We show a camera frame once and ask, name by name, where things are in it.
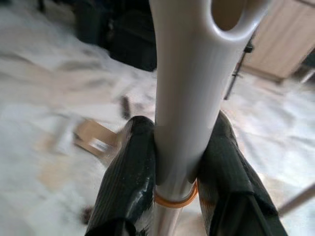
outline wooden furniture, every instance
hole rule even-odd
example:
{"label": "wooden furniture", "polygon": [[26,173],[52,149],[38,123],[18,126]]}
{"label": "wooden furniture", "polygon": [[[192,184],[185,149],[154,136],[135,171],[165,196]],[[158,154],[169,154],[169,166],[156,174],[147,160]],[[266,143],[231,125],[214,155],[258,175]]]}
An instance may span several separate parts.
{"label": "wooden furniture", "polygon": [[281,82],[315,46],[315,0],[273,0],[243,70]]}

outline floor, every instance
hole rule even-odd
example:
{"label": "floor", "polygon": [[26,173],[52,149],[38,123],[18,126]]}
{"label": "floor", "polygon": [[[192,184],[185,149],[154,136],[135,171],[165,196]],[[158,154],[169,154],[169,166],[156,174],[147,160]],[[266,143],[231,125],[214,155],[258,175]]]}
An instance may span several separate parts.
{"label": "floor", "polygon": [[[132,115],[154,120],[156,73],[77,40],[66,6],[47,1],[41,15],[35,2],[0,6],[0,234],[84,235],[79,215],[94,203],[106,163],[71,140],[60,149],[60,131],[80,117],[118,131],[126,122],[122,95],[130,98]],[[222,103],[277,207],[314,181],[314,90],[312,82],[291,78],[277,85],[242,73]],[[289,235],[312,235],[314,203],[282,219]],[[176,235],[204,235],[202,227],[195,200]]]}

